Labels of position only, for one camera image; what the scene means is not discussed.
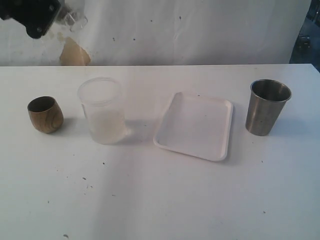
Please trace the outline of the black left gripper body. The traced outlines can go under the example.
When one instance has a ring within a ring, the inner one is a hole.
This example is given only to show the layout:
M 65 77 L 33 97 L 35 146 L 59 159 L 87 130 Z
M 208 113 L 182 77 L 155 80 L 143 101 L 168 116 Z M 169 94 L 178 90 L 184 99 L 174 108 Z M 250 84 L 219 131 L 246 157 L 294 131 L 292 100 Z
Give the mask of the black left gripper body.
M 31 22 L 34 10 L 34 0 L 0 0 L 0 18 L 4 21 L 14 19 L 31 33 L 35 30 Z

